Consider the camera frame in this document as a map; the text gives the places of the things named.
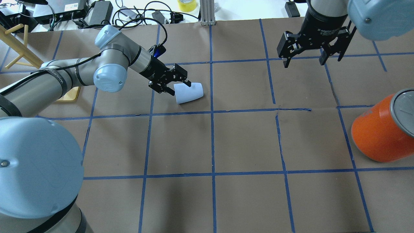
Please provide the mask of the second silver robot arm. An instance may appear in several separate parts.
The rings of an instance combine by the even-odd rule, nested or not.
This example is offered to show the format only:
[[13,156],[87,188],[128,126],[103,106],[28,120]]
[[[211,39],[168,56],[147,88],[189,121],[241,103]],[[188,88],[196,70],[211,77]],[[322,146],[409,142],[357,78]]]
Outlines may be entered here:
[[[413,29],[413,0],[306,0],[308,9],[301,29],[298,33],[284,31],[276,51],[283,59],[284,68],[288,68],[291,59],[306,50],[322,49],[319,57],[320,65],[325,65],[327,59],[339,54],[340,61],[356,30],[361,36],[371,41],[385,41],[391,37],[404,35]],[[354,23],[352,31],[344,26],[349,18],[349,25]],[[251,52],[247,44],[259,39],[259,29],[251,30],[248,25],[241,25],[239,31],[228,32],[231,51]],[[157,93],[167,92],[172,96],[174,90],[167,87],[170,82],[186,81],[187,71],[175,64],[173,68],[165,68],[158,62],[149,66],[155,68],[155,73],[149,73],[149,87]]]

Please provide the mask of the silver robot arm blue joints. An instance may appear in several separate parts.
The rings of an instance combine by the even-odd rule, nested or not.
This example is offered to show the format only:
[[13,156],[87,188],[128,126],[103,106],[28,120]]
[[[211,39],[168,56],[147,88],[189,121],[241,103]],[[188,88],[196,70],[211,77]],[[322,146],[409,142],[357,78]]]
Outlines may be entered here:
[[154,84],[164,41],[145,49],[121,29],[104,26],[90,58],[51,60],[1,89],[1,232],[90,232],[76,206],[84,178],[83,152],[58,122],[37,117],[54,102],[78,99],[82,87],[117,92],[127,71]]

